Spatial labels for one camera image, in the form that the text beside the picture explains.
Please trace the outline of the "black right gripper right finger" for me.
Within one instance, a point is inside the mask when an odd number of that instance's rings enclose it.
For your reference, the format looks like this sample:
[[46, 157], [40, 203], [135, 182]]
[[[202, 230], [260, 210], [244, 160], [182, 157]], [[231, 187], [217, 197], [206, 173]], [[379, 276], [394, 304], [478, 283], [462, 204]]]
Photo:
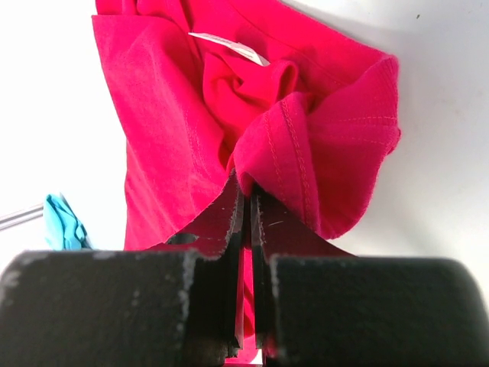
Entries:
[[481, 293], [457, 261], [350, 255], [261, 188], [251, 247], [266, 366], [488, 364]]

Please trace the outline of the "red t-shirt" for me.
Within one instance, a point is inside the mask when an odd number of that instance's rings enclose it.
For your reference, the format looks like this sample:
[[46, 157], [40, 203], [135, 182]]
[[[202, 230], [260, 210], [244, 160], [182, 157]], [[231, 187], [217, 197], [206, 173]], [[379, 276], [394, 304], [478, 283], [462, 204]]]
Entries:
[[398, 61], [279, 1], [98, 1], [127, 142], [125, 248], [168, 240], [235, 174], [323, 239], [364, 215], [400, 140]]

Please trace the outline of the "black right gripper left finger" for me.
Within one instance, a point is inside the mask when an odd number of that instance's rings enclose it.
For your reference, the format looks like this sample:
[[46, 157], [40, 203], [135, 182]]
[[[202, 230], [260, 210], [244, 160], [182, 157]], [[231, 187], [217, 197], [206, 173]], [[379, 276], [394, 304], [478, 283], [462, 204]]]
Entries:
[[243, 345], [244, 197], [149, 251], [23, 252], [1, 276], [3, 366], [221, 366]]

